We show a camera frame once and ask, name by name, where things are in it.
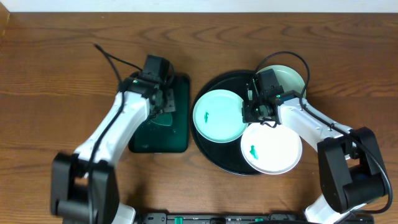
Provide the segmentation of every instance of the light green plate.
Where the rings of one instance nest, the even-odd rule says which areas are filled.
[[[193,123],[207,140],[226,143],[239,138],[248,124],[242,119],[243,100],[228,90],[204,94],[193,109]]]

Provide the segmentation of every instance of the wooden table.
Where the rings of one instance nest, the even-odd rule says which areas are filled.
[[[343,124],[371,128],[398,185],[397,14],[17,13],[0,43],[1,223],[61,222],[49,212],[52,159],[86,140],[115,96],[115,76],[94,42],[141,66],[147,54],[169,59],[190,75],[192,100],[223,72],[296,52],[312,70],[309,102]],[[305,74],[293,57],[273,63]],[[321,194],[317,154],[303,145],[295,169],[256,177],[217,168],[192,138],[182,154],[126,150],[117,169],[121,201],[174,213],[299,212]],[[376,215],[377,223],[397,219],[396,204]]]

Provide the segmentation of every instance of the white plate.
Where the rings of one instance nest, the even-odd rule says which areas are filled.
[[[283,174],[296,166],[303,149],[300,136],[291,129],[254,123],[243,133],[241,150],[244,159],[256,170]]]
[[[284,91],[295,90],[297,93],[301,93],[304,87],[304,80],[295,70],[284,65],[271,65],[261,69],[259,72],[273,69],[275,72],[276,79],[280,85],[283,86]]]
[[[207,140],[217,143],[234,141],[248,126],[243,123],[242,106],[242,98],[232,91],[209,91],[195,104],[193,123]]]

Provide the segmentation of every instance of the black tray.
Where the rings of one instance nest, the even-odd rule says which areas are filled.
[[[215,143],[205,139],[195,128],[193,123],[193,108],[201,96],[211,90],[229,90],[238,94],[243,100],[248,100],[246,84],[252,81],[254,72],[239,70],[222,74],[200,91],[190,115],[191,132],[193,140],[206,158],[219,168],[240,175],[258,175],[259,171],[251,167],[244,159],[241,152],[241,137],[228,143]]]

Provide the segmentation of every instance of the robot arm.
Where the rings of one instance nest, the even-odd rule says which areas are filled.
[[[125,98],[123,112],[119,115],[102,139],[93,161],[94,163],[106,161],[113,167],[117,166],[120,156],[126,148],[131,136],[134,134],[138,126],[140,126],[141,123],[149,116],[149,99],[142,97],[140,93],[126,91],[125,93],[119,92],[116,95],[116,99],[111,110],[98,126],[97,130],[95,130],[90,138],[80,145],[74,152],[74,154],[78,155],[78,159],[84,161],[90,160],[91,152],[96,140],[118,112],[122,94],[124,94]]]
[[[356,139],[366,146],[385,170],[376,137],[370,129],[353,130],[339,124],[309,105],[306,99],[302,99],[306,107],[303,110],[299,94],[295,91],[285,93],[272,69],[258,73],[253,84],[257,95],[243,103],[243,121],[283,124],[318,152],[323,195],[305,210],[309,222],[335,223],[349,211],[387,194],[380,169],[366,153],[358,150],[353,141]],[[359,165],[348,167],[346,160],[349,158],[360,159]]]
[[[173,99],[167,99],[166,94],[163,94],[167,91],[169,66],[166,59],[149,55],[144,70],[134,73],[119,86],[122,90],[116,95],[113,106],[89,139],[73,155],[59,153],[55,157],[52,164],[51,212],[61,216],[63,223],[88,223],[91,215],[96,224],[133,223],[136,211],[119,203],[114,169],[142,122],[166,111],[173,111]],[[120,113],[123,95],[124,104]],[[90,164],[93,149],[102,134],[104,136]],[[92,165],[90,186],[77,184],[76,179],[87,177],[88,165]],[[89,200],[90,187],[92,201]]]

